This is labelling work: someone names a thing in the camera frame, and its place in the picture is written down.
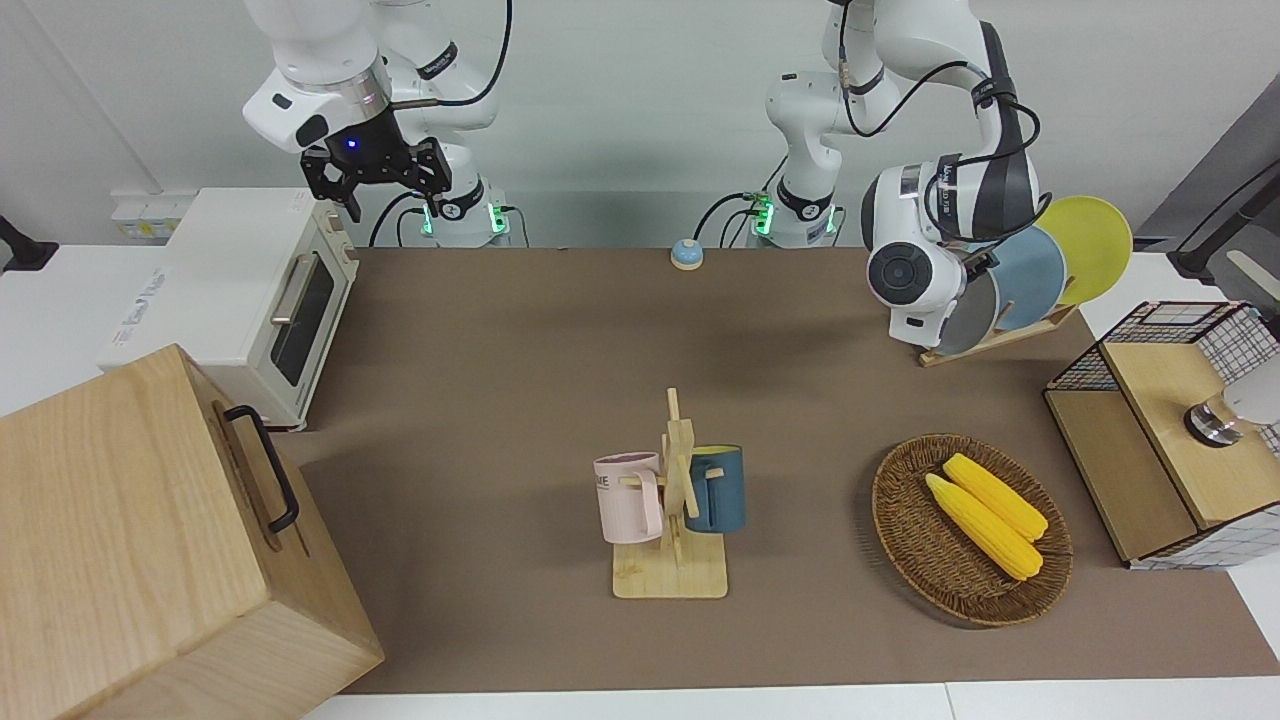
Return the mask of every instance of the wooden box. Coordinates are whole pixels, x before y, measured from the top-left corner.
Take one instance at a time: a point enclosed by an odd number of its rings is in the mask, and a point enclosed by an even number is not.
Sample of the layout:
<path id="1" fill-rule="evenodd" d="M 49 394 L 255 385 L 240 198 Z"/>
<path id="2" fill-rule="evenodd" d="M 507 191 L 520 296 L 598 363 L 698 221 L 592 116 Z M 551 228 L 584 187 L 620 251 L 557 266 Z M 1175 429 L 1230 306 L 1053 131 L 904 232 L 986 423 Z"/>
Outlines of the wooden box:
<path id="1" fill-rule="evenodd" d="M 1258 433 L 1213 448 L 1183 424 L 1224 380 L 1194 343 L 1103 342 L 1115 389 L 1044 393 L 1121 560 L 1231 566 L 1280 550 L 1280 460 Z"/>
<path id="2" fill-rule="evenodd" d="M 228 405 L 170 346 L 0 419 L 0 717 L 297 719 L 381 661 L 297 468 Z"/>

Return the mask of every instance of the dark blue mug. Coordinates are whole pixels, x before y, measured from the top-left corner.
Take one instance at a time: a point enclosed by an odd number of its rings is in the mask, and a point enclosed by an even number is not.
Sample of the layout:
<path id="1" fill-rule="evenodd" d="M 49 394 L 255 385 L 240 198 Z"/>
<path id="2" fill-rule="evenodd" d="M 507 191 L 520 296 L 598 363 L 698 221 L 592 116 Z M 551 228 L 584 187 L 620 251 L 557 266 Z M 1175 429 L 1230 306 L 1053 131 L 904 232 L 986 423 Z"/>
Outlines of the dark blue mug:
<path id="1" fill-rule="evenodd" d="M 695 533 L 732 533 L 746 524 L 746 488 L 742 482 L 742 448 L 736 445 L 704 445 L 694 448 L 689 464 L 698 498 L 698 518 L 685 515 L 685 527 Z"/>

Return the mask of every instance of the wicker basket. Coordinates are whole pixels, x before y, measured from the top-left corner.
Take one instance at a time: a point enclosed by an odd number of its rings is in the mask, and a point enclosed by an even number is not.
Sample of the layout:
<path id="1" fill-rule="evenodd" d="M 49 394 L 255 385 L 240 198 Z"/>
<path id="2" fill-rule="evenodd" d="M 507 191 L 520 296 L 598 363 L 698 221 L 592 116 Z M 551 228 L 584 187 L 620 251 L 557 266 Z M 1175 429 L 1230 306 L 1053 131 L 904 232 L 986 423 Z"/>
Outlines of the wicker basket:
<path id="1" fill-rule="evenodd" d="M 925 473 L 963 452 L 1018 491 L 1048 519 L 1036 541 L 1044 556 L 1025 582 L 1006 575 L 938 507 Z M 1021 465 L 995 447 L 964 436 L 923 436 L 895 447 L 876 471 L 872 518 L 890 561 L 911 588 L 956 618 L 982 626 L 1034 620 L 1053 606 L 1071 577 L 1071 536 L 1053 500 Z"/>

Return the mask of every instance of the corn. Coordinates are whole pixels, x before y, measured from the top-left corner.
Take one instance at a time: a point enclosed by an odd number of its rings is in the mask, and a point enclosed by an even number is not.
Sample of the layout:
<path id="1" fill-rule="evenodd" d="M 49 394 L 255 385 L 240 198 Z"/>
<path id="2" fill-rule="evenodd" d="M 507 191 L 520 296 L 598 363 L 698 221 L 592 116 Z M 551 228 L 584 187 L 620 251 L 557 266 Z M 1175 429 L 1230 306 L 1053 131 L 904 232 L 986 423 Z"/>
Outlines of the corn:
<path id="1" fill-rule="evenodd" d="M 978 498 L 963 487 L 929 473 L 924 475 L 929 483 L 933 498 L 956 525 L 969 536 L 987 557 L 996 561 L 1000 569 L 1015 580 L 1025 580 L 1039 573 L 1044 559 L 1039 551 L 1019 536 Z"/>
<path id="2" fill-rule="evenodd" d="M 1001 520 L 1009 523 L 1010 528 L 1018 530 L 1018 534 L 1030 542 L 1044 537 L 1044 530 L 1048 529 L 1048 520 L 1044 519 L 1044 515 L 1041 515 L 1041 511 L 1032 507 L 1030 502 L 1023 500 L 1023 496 L 1018 495 L 1014 488 L 992 475 L 982 465 L 956 452 L 951 460 L 942 465 L 942 469 L 957 486 L 969 491 L 969 495 L 977 497 Z"/>

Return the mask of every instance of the brown tabletop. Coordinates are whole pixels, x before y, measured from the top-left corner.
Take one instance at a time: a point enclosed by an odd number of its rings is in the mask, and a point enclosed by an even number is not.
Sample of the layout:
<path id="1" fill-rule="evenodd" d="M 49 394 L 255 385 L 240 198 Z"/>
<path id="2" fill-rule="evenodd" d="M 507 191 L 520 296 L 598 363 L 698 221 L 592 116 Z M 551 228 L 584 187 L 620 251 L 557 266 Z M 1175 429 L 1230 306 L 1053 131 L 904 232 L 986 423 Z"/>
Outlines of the brown tabletop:
<path id="1" fill-rule="evenodd" d="M 1130 571 L 1041 388 L 1057 332 L 922 369 L 860 250 L 370 251 L 311 429 L 279 438 L 387 650 L 351 692 L 698 688 L 1280 671 L 1224 573 Z M 658 450 L 664 388 L 744 446 L 748 527 L 719 601 L 611 594 L 591 460 Z M 865 516 L 896 443 L 991 442 L 1053 495 L 1062 601 L 961 629 L 895 582 Z"/>

